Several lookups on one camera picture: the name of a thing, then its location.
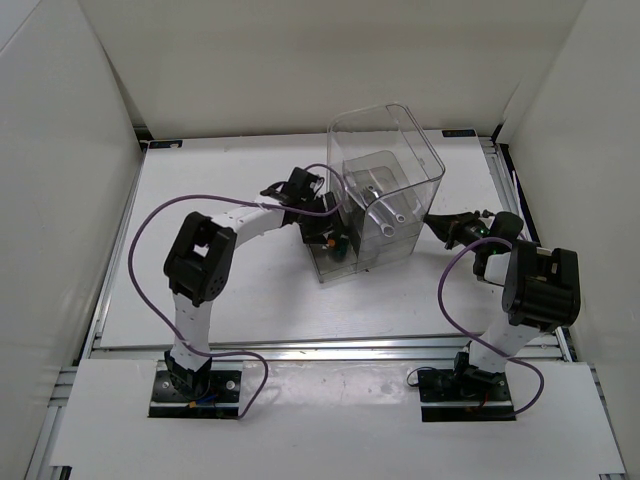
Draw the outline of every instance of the black bracket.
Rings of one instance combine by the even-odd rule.
[[[423,422],[513,421],[506,377],[485,392],[465,391],[453,370],[418,370]]]
[[[208,390],[199,399],[193,399],[174,388],[168,370],[158,370],[153,381],[149,417],[237,418],[242,371],[211,370],[208,374]]]

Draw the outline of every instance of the clear plastic container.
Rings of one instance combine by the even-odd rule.
[[[342,200],[349,249],[337,258],[324,246],[311,254],[321,282],[400,260],[413,252],[444,165],[409,109],[389,104],[342,114],[328,128],[329,189]]]

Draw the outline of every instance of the white table surface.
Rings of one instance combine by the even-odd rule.
[[[493,180],[477,138],[427,135],[446,166],[431,212],[500,211]],[[119,260],[102,347],[155,346],[171,332],[142,303],[126,268],[126,253],[142,220],[178,195],[209,193],[252,200],[266,186],[287,179],[294,166],[326,163],[326,136],[185,140],[178,149],[147,152]],[[162,265],[184,217],[214,215],[233,206],[192,201],[170,207],[149,225],[135,268],[142,288],[165,312],[173,301]],[[425,226],[407,260],[320,284],[297,226],[270,232],[235,253],[229,282],[213,306],[210,341],[269,342],[454,333],[437,307],[438,279],[452,257]],[[501,315],[502,290],[481,284],[472,256],[449,277],[445,302],[465,327],[483,331]]]
[[[262,370],[245,364],[241,402]],[[589,367],[539,362],[515,422],[422,423],[403,362],[288,362],[241,421],[147,418],[155,362],[84,360],[52,456],[71,480],[597,480],[623,466]],[[516,406],[537,378],[509,365]]]

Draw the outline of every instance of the white wall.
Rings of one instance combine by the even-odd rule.
[[[508,140],[584,0],[81,4],[156,137],[320,132],[397,100],[430,127],[507,116]]]
[[[0,52],[3,479],[24,475],[57,372],[86,333],[140,155],[75,0],[43,0],[24,23],[17,2],[4,22],[10,6],[0,40],[22,26]]]
[[[640,478],[640,2],[589,0],[512,156],[541,239],[578,251],[573,328]]]

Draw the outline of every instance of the cable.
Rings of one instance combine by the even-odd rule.
[[[342,176],[337,171],[335,171],[333,168],[331,168],[330,166],[324,165],[322,163],[313,163],[313,164],[305,167],[305,170],[310,170],[310,169],[315,168],[315,167],[325,168],[329,172],[331,172],[333,175],[335,175],[335,177],[338,179],[338,182],[340,183],[340,188],[342,189],[342,193],[343,193],[342,197],[344,197],[344,193],[345,193],[346,189],[345,189],[344,179],[342,178]],[[260,392],[262,392],[262,389],[264,388],[265,384],[267,383],[267,380],[269,379],[269,365],[267,364],[267,361],[264,359],[264,357],[262,355],[260,355],[258,353],[248,352],[248,351],[244,351],[244,350],[238,350],[238,351],[233,351],[233,352],[212,353],[212,352],[203,352],[203,351],[197,350],[196,348],[193,348],[191,345],[189,345],[187,340],[184,338],[184,336],[182,335],[180,330],[178,330],[178,328],[173,324],[173,322],[171,320],[169,320],[169,318],[164,313],[162,313],[162,311],[149,299],[147,294],[144,293],[144,291],[142,290],[142,287],[140,287],[140,283],[138,282],[138,279],[136,278],[136,274],[135,274],[135,270],[134,270],[133,257],[134,257],[134,253],[136,251],[136,247],[138,246],[138,242],[140,241],[140,237],[142,236],[142,233],[144,232],[145,228],[147,228],[149,223],[151,223],[151,220],[153,220],[156,217],[156,215],[158,215],[165,208],[170,207],[171,205],[174,205],[174,204],[179,203],[179,202],[185,202],[187,200],[216,200],[216,201],[219,201],[219,202],[226,202],[226,203],[233,203],[233,204],[236,204],[236,205],[243,205],[245,207],[259,207],[259,208],[264,208],[264,209],[267,209],[267,210],[284,210],[285,212],[297,213],[299,215],[307,215],[307,216],[310,216],[310,217],[328,217],[330,215],[333,215],[342,206],[342,201],[338,202],[335,207],[333,207],[331,210],[329,210],[327,212],[309,212],[307,210],[302,210],[302,209],[294,208],[294,207],[287,207],[285,205],[273,205],[273,204],[267,204],[267,203],[248,202],[248,201],[245,201],[245,200],[238,200],[238,199],[235,199],[235,198],[222,197],[222,196],[219,196],[219,195],[208,195],[208,194],[181,195],[179,197],[172,198],[171,200],[167,200],[163,204],[161,204],[158,207],[156,207],[142,221],[142,223],[140,224],[140,227],[138,228],[138,230],[136,231],[135,235],[133,236],[133,240],[131,241],[131,246],[129,247],[129,254],[127,256],[127,269],[129,271],[129,278],[131,279],[131,283],[133,284],[133,288],[136,290],[136,292],[138,293],[138,295],[140,296],[142,301],[158,317],[160,317],[160,320],[162,320],[167,325],[167,327],[169,327],[171,329],[171,331],[174,333],[176,338],[182,342],[182,344],[185,346],[185,348],[187,350],[189,350],[191,353],[193,353],[195,355],[199,355],[201,357],[206,357],[206,358],[249,356],[249,357],[256,358],[257,360],[260,361],[260,363],[262,363],[262,366],[264,367],[264,375],[262,377],[262,381],[260,382],[260,385],[258,385],[258,388],[256,389],[256,391],[254,392],[253,396],[251,397],[251,399],[247,403],[247,406],[244,408],[242,413],[240,413],[238,415],[237,418],[240,420],[240,419],[244,418],[244,416],[247,414],[247,412],[251,408],[251,405],[253,405],[253,402],[255,402],[256,398],[258,398],[258,395],[260,395]]]
[[[523,412],[526,412],[531,407],[533,407],[533,405],[538,401],[538,399],[542,395],[542,391],[544,390],[544,375],[542,374],[540,369],[538,369],[536,366],[531,365],[530,363],[524,362],[522,360],[518,360],[517,358],[511,357],[509,354],[507,354],[507,353],[503,352],[502,350],[494,347],[490,343],[485,342],[478,335],[470,332],[466,328],[464,328],[461,325],[459,325],[458,323],[456,323],[456,321],[453,318],[451,318],[451,315],[449,315],[449,312],[447,312],[447,309],[444,306],[444,301],[442,300],[442,291],[444,289],[444,282],[447,279],[447,276],[449,275],[449,273],[451,272],[453,267],[455,266],[455,264],[458,263],[458,261],[467,252],[470,252],[474,248],[476,248],[476,247],[478,247],[480,245],[484,245],[485,243],[501,243],[502,245],[506,245],[509,248],[513,248],[513,246],[511,245],[511,242],[508,242],[507,240],[504,240],[503,238],[485,237],[485,238],[481,238],[480,240],[476,240],[475,242],[467,245],[462,250],[460,250],[460,252],[458,252],[458,254],[451,259],[451,261],[449,262],[449,265],[447,265],[447,267],[444,269],[444,272],[442,272],[442,276],[440,277],[440,282],[438,283],[438,305],[440,306],[440,310],[442,311],[442,314],[444,315],[444,318],[446,318],[447,321],[456,330],[458,330],[460,333],[466,335],[471,340],[478,342],[480,345],[483,345],[484,347],[487,347],[489,350],[491,350],[492,352],[500,355],[501,357],[506,358],[507,361],[509,361],[511,363],[515,363],[516,365],[522,365],[523,367],[526,367],[526,368],[528,368],[530,370],[533,370],[533,372],[538,376],[538,379],[540,380],[540,386],[538,387],[538,391],[533,396],[533,398],[529,401],[529,403],[527,403],[524,407],[519,408],[518,410],[514,411],[513,413],[511,413],[509,415],[504,415],[504,416],[507,416],[507,417],[512,417],[512,416],[519,415],[519,414],[521,414]]]

